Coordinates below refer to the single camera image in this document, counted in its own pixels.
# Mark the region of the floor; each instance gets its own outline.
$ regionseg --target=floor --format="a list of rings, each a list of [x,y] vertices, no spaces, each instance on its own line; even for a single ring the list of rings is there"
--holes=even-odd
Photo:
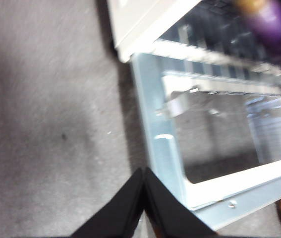
[[[105,3],[0,0],[0,238],[68,235],[146,165]],[[281,237],[275,205],[220,234]]]

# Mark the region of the black plastic piece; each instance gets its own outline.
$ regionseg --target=black plastic piece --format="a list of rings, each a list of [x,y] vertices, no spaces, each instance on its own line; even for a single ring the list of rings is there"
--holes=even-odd
[[[109,203],[67,238],[131,238],[144,209],[158,238],[233,238],[218,236],[194,216],[150,168],[144,175],[137,169]]]
[[[149,169],[145,170],[148,197],[145,210],[157,237],[192,238],[216,233],[187,210]]]
[[[132,237],[143,211],[142,192],[143,174],[141,169],[137,169],[111,201],[74,232],[71,237]]]

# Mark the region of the metal frame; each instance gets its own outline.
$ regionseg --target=metal frame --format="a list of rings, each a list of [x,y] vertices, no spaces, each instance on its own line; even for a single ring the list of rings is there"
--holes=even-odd
[[[197,184],[189,182],[173,120],[161,113],[166,103],[164,72],[185,72],[185,64],[149,54],[134,54],[131,61],[151,168],[183,205],[217,230],[281,198],[281,160]]]

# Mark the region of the gray carpet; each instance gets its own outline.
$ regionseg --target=gray carpet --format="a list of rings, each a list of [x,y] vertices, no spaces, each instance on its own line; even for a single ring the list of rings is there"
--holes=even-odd
[[[70,234],[144,151],[105,1],[0,0],[0,238]],[[275,237],[281,226],[269,206],[221,233]]]

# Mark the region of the black object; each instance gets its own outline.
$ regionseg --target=black object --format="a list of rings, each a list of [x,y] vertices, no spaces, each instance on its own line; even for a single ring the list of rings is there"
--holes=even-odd
[[[130,238],[144,209],[158,238],[220,238],[149,168],[144,173],[137,169],[111,201],[68,238]]]

